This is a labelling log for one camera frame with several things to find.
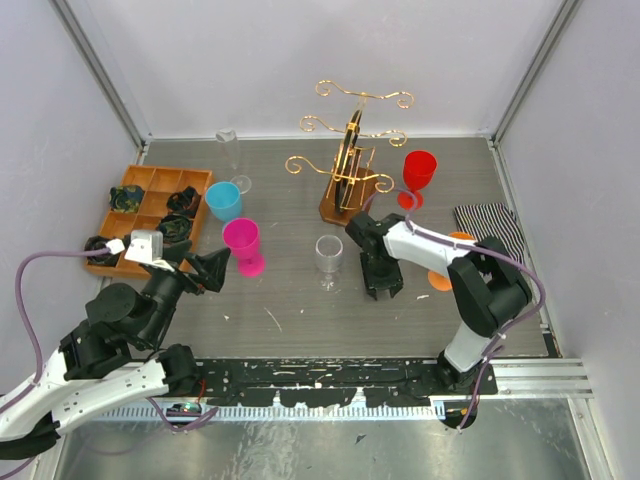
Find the pink plastic wine glass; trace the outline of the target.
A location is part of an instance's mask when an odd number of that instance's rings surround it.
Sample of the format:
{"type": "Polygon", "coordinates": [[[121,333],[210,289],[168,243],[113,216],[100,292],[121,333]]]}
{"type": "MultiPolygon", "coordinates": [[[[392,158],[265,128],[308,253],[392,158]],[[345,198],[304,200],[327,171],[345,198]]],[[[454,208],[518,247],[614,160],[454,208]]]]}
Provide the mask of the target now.
{"type": "Polygon", "coordinates": [[[261,254],[259,226],[249,218],[236,218],[223,229],[223,241],[237,260],[238,272],[246,277],[257,277],[265,269],[261,254]]]}

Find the orange plastic wine glass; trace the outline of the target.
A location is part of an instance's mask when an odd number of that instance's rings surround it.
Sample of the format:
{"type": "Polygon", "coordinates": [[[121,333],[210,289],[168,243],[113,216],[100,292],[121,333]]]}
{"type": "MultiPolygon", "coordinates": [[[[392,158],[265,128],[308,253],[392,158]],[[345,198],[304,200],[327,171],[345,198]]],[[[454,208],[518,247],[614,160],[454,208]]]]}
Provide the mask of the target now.
{"type": "MultiPolygon", "coordinates": [[[[475,241],[475,238],[466,232],[451,232],[450,236],[456,239],[475,241]]],[[[429,270],[427,279],[429,284],[438,291],[447,292],[452,290],[452,284],[450,280],[443,275],[429,270]]]]}

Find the clear wine glass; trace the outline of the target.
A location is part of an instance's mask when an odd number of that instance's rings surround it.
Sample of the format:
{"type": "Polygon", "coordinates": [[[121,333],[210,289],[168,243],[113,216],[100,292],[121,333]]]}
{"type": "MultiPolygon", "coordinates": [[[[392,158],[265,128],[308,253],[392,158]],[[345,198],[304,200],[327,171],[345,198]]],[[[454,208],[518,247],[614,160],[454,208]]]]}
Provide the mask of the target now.
{"type": "Polygon", "coordinates": [[[223,128],[216,132],[215,138],[221,144],[221,148],[231,167],[230,182],[238,188],[241,195],[248,193],[252,187],[252,182],[243,173],[240,143],[236,131],[231,128],[223,128]]]}
{"type": "Polygon", "coordinates": [[[315,244],[317,280],[325,291],[335,291],[340,279],[344,247],[335,235],[323,235],[315,244]]]}

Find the blue plastic wine glass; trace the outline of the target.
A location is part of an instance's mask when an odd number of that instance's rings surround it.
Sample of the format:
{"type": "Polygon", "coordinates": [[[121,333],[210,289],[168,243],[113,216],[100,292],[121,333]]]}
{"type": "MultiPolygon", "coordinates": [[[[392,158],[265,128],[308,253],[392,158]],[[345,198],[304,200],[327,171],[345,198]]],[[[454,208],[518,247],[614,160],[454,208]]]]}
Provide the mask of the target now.
{"type": "Polygon", "coordinates": [[[221,181],[211,185],[205,193],[205,202],[211,213],[223,223],[242,215],[242,194],[231,182],[221,181]]]}

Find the wooden compartment tray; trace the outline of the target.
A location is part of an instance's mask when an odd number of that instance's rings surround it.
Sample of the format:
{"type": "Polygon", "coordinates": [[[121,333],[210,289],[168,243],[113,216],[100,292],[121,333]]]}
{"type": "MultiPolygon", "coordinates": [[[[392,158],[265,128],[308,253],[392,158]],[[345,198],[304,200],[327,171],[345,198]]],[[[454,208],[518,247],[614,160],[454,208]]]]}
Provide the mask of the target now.
{"type": "Polygon", "coordinates": [[[139,205],[134,212],[118,212],[109,207],[99,230],[99,236],[107,239],[123,239],[133,230],[155,230],[163,218],[174,213],[174,210],[167,205],[170,197],[192,187],[200,196],[198,207],[190,220],[189,240],[192,242],[191,251],[194,252],[209,212],[205,206],[204,194],[213,183],[213,179],[213,173],[210,170],[130,166],[121,184],[137,186],[142,190],[143,195],[140,197],[139,205]]]}

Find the gold wire glass rack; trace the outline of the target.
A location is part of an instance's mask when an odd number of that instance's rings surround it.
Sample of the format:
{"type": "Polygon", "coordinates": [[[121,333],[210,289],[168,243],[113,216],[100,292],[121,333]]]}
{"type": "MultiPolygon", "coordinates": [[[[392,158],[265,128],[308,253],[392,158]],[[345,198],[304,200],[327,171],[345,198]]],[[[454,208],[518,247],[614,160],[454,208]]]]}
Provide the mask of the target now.
{"type": "Polygon", "coordinates": [[[356,214],[369,210],[365,203],[372,195],[387,194],[395,187],[394,179],[390,175],[376,173],[372,169],[376,149],[358,144],[359,139],[369,136],[361,131],[367,101],[392,99],[398,108],[409,109],[414,105],[415,98],[412,93],[406,91],[382,95],[351,91],[329,79],[320,80],[315,85],[315,92],[321,97],[329,96],[334,90],[358,98],[356,108],[344,128],[335,128],[316,115],[306,115],[299,122],[300,129],[304,132],[312,132],[321,125],[342,135],[331,167],[321,169],[306,157],[294,155],[285,161],[285,170],[291,175],[298,175],[307,166],[315,173],[326,176],[328,183],[318,207],[320,218],[329,224],[345,226],[356,214]]]}

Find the striped cloth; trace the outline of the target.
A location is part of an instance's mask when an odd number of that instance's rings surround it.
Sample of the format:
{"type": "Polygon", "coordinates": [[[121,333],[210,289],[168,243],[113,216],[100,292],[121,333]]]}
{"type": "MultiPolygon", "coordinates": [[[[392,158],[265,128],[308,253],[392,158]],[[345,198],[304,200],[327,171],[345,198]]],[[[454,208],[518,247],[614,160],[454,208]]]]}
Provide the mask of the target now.
{"type": "Polygon", "coordinates": [[[508,254],[520,263],[525,260],[525,240],[515,213],[504,203],[460,205],[453,209],[460,231],[477,240],[487,236],[498,238],[508,254]]]}

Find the red plastic wine glass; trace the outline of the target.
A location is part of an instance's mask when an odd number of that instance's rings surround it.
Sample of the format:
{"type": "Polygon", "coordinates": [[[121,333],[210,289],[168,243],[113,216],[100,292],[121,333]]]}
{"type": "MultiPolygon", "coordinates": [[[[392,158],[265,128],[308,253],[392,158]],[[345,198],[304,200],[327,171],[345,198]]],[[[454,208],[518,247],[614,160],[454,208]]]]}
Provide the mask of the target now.
{"type": "Polygon", "coordinates": [[[404,210],[422,207],[421,191],[431,182],[437,166],[436,157],[428,151],[412,151],[405,157],[403,180],[410,193],[401,192],[397,196],[397,202],[404,210]]]}

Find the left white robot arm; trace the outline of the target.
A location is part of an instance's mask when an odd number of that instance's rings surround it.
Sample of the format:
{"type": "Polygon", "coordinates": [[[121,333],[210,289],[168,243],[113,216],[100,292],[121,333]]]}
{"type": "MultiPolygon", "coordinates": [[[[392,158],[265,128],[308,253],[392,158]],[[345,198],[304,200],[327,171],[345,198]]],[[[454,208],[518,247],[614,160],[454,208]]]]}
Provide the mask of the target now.
{"type": "Polygon", "coordinates": [[[188,396],[201,373],[192,350],[160,345],[183,294],[219,292],[231,251],[204,256],[189,240],[145,254],[128,250],[150,277],[142,291],[114,283],[85,306],[86,318],[49,358],[1,398],[1,457],[26,460],[54,447],[88,420],[129,402],[170,394],[188,396]]]}

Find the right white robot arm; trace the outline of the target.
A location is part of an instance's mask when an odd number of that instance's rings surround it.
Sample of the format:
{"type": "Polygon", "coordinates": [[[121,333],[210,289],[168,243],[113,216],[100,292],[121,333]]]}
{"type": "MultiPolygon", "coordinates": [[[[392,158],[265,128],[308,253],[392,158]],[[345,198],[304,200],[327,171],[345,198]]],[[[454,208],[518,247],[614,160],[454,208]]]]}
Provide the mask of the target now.
{"type": "Polygon", "coordinates": [[[399,214],[375,220],[360,212],[345,231],[360,248],[364,287],[372,298],[381,291],[390,296],[400,292],[404,286],[401,261],[451,283],[461,325],[439,354],[436,372],[447,392],[465,391],[499,330],[533,299],[522,270],[507,255],[504,244],[492,236],[473,242],[438,234],[399,214]]]}

